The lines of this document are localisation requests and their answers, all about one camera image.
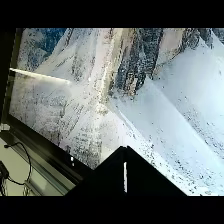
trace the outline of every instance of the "screen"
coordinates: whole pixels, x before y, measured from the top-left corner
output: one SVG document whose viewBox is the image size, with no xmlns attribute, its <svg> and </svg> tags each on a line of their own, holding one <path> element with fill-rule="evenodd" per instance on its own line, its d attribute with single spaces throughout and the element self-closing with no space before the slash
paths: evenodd
<svg viewBox="0 0 224 224">
<path fill-rule="evenodd" d="M 223 28 L 26 28 L 9 113 L 93 169 L 129 145 L 185 193 L 224 195 L 223 44 Z"/>
</svg>

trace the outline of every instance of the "wall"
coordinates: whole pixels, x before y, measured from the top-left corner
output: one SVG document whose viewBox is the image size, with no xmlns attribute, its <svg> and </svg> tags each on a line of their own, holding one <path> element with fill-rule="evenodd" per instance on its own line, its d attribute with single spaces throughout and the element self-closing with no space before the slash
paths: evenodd
<svg viewBox="0 0 224 224">
<path fill-rule="evenodd" d="M 9 171 L 9 175 L 17 182 L 24 182 L 29 173 L 29 164 L 12 148 L 5 149 L 6 144 L 0 138 L 0 160 L 4 163 Z M 31 181 L 34 183 L 35 188 L 42 195 L 45 196 L 61 196 L 45 178 L 43 178 L 35 169 L 32 169 Z M 22 196 L 23 186 L 19 186 L 10 181 L 6 181 L 8 196 Z"/>
</svg>

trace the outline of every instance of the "snowy mountain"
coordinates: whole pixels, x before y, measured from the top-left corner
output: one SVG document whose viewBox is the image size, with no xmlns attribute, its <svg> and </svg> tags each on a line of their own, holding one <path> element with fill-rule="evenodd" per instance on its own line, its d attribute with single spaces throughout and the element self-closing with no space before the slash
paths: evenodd
<svg viewBox="0 0 224 224">
<path fill-rule="evenodd" d="M 18 68 L 62 81 L 18 73 L 13 116 L 93 169 L 130 145 L 187 194 L 224 195 L 221 28 L 25 31 Z"/>
</svg>

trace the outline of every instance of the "screen frame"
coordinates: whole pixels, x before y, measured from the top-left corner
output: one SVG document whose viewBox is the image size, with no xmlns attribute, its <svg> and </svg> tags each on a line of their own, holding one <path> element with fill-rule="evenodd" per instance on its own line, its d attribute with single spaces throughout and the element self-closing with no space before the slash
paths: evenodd
<svg viewBox="0 0 224 224">
<path fill-rule="evenodd" d="M 15 40 L 10 63 L 11 68 L 17 67 L 23 30 L 24 28 L 17 28 L 15 32 Z M 35 151 L 35 153 L 41 156 L 47 163 L 62 173 L 71 182 L 74 184 L 81 182 L 86 176 L 93 172 L 91 168 L 75 158 L 73 158 L 73 161 L 71 162 L 70 154 L 56 146 L 54 143 L 33 129 L 29 128 L 9 113 L 15 72 L 9 70 L 9 73 L 6 75 L 8 76 L 8 82 L 6 86 L 1 85 L 1 88 L 6 89 L 1 123 L 8 124 L 10 126 L 10 134 L 24 142 L 28 147 Z"/>
</svg>

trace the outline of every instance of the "black border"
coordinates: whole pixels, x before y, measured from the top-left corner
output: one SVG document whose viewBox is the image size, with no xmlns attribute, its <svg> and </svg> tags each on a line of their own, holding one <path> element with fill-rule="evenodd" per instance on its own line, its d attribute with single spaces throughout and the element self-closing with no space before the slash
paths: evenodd
<svg viewBox="0 0 224 224">
<path fill-rule="evenodd" d="M 16 30 L 10 67 L 16 68 L 18 53 L 22 37 L 22 28 Z M 15 72 L 9 71 L 8 83 L 5 86 L 6 95 L 1 122 L 10 126 L 10 134 L 16 136 L 35 153 L 41 156 L 46 162 L 62 173 L 74 184 L 81 182 L 86 176 L 92 173 L 92 169 L 74 158 L 71 162 L 70 155 L 60 147 L 56 146 L 45 137 L 29 128 L 27 125 L 9 114 L 11 93 Z"/>
</svg>

